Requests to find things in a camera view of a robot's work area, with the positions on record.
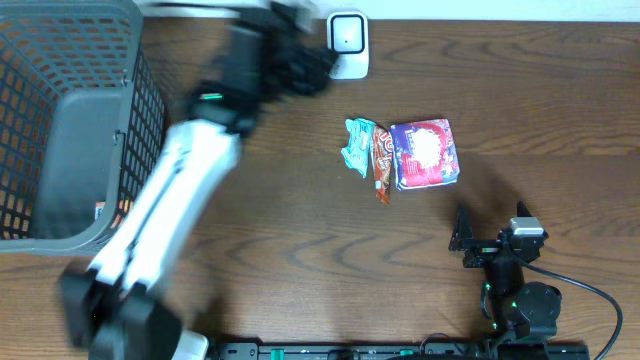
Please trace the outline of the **purple red snack bag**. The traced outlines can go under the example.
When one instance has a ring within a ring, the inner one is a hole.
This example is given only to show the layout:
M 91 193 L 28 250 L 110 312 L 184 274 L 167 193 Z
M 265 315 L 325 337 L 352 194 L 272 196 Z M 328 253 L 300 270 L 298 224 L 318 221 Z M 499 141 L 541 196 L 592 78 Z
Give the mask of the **purple red snack bag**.
M 460 166 L 447 119 L 394 124 L 390 133 L 399 191 L 457 182 Z

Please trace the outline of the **green flushable wipes pack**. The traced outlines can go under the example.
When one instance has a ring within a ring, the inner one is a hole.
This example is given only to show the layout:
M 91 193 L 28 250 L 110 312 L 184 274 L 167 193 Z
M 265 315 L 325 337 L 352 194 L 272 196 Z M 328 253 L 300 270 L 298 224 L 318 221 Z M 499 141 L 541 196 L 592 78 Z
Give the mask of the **green flushable wipes pack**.
M 369 154 L 375 126 L 373 121 L 364 118 L 345 120 L 349 141 L 341 149 L 341 155 L 346 166 L 359 172 L 363 178 L 368 174 Z

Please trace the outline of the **orange brown candy wrapper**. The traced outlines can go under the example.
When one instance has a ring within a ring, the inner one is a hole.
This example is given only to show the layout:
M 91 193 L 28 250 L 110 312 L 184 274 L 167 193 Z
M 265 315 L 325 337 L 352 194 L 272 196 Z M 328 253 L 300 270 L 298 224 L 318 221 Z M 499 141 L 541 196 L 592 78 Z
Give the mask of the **orange brown candy wrapper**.
M 371 160 L 376 196 L 385 205 L 390 204 L 390 175 L 393 165 L 393 141 L 383 127 L 374 127 L 371 144 Z

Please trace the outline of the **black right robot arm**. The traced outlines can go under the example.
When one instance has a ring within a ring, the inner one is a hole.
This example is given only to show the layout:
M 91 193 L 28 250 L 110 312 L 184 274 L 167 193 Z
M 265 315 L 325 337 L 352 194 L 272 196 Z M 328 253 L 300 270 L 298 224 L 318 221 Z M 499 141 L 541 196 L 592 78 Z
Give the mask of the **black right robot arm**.
M 464 254 L 465 268 L 484 271 L 481 309 L 499 335 L 533 341 L 557 334 L 560 291 L 541 282 L 526 282 L 523 274 L 523 267 L 540 256 L 547 238 L 546 230 L 522 201 L 509 226 L 490 240 L 475 238 L 466 209 L 460 206 L 457 210 L 448 249 Z

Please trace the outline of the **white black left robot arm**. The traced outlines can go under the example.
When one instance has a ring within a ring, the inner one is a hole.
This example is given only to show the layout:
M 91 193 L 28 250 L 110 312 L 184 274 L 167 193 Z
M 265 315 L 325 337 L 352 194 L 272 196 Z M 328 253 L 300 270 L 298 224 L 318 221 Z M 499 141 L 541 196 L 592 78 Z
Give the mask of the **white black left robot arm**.
M 221 72 L 184 100 L 133 208 L 87 269 L 60 278 L 72 344 L 92 359 L 204 359 L 212 342 L 162 301 L 170 274 L 207 201 L 237 165 L 263 104 L 322 92 L 336 51 L 308 47 L 309 6 L 240 7 Z

